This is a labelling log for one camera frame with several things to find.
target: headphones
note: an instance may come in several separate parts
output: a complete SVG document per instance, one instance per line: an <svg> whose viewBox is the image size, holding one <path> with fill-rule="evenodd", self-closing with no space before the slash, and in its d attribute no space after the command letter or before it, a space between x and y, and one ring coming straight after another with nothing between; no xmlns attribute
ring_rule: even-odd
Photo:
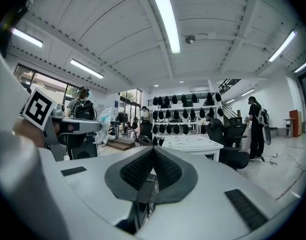
<svg viewBox="0 0 306 240"><path fill-rule="evenodd" d="M86 89L87 90L87 95L90 96L92 95L92 92L88 89L88 87L86 86L82 86L79 88L79 90L77 91L77 94L79 95L79 93L83 90L83 89Z"/></svg>

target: white table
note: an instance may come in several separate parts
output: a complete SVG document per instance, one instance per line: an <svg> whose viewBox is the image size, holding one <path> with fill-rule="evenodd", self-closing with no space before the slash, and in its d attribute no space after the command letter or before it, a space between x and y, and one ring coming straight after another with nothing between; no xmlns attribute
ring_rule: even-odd
<svg viewBox="0 0 306 240"><path fill-rule="evenodd" d="M213 160L218 162L219 151L224 146L210 140L206 134L196 134L166 136L163 147L187 152L195 156L213 155Z"/></svg>

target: wooden platform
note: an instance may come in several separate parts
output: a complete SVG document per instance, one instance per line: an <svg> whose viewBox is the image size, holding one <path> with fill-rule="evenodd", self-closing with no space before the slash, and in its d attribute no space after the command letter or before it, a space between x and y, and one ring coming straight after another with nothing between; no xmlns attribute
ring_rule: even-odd
<svg viewBox="0 0 306 240"><path fill-rule="evenodd" d="M134 147L135 142L133 140L118 138L118 139L115 139L114 141L108 141L107 146L121 150L121 151L126 151Z"/></svg>

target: black pants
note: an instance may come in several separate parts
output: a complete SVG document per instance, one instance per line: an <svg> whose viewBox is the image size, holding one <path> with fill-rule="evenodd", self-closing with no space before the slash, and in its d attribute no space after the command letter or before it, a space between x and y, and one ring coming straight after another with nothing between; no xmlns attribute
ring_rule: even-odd
<svg viewBox="0 0 306 240"><path fill-rule="evenodd" d="M255 129L251 129L251 152L249 153L249 158L254 159L255 156L261 156L264 150L264 138L262 133L263 126L259 126Z"/></svg>

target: smoke detector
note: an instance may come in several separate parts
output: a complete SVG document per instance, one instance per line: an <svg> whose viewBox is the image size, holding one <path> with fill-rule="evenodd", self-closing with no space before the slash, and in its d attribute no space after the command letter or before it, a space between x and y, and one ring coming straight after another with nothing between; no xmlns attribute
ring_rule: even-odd
<svg viewBox="0 0 306 240"><path fill-rule="evenodd" d="M187 42L188 44L192 44L195 42L195 36L193 35L188 35L185 37L185 42Z"/></svg>

